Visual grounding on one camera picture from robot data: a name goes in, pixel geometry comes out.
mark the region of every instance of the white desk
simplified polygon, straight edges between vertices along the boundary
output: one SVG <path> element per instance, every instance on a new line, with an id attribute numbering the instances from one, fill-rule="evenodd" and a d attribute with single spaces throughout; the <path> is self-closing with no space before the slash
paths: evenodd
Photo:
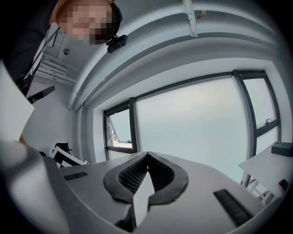
<path id="1" fill-rule="evenodd" d="M 293 177 L 293 158 L 271 153 L 271 146 L 253 158 L 240 163 L 239 167 L 255 178 L 276 197 L 282 192 L 279 181 L 285 179 L 289 184 Z"/>

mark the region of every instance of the webcam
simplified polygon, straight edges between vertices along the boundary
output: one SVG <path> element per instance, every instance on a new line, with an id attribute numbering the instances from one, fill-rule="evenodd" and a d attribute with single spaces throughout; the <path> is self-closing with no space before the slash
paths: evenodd
<path id="1" fill-rule="evenodd" d="M 114 51 L 118 50 L 119 48 L 125 46 L 126 41 L 127 41 L 126 35 L 122 35 L 120 37 L 115 35 L 113 39 L 106 42 L 106 45 L 108 46 L 108 49 L 107 49 L 108 53 L 113 53 Z"/>

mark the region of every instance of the wall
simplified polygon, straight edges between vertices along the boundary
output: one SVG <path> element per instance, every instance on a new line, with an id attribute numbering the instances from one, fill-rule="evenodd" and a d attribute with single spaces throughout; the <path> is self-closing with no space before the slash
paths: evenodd
<path id="1" fill-rule="evenodd" d="M 31 96 L 55 85 L 55 90 L 33 104 L 34 111 L 29 118 L 23 137 L 28 145 L 47 156 L 52 154 L 56 143 L 69 143 L 73 155 L 76 149 L 77 112 L 67 110 L 67 102 L 72 88 L 49 79 L 35 77 L 27 96 Z"/>

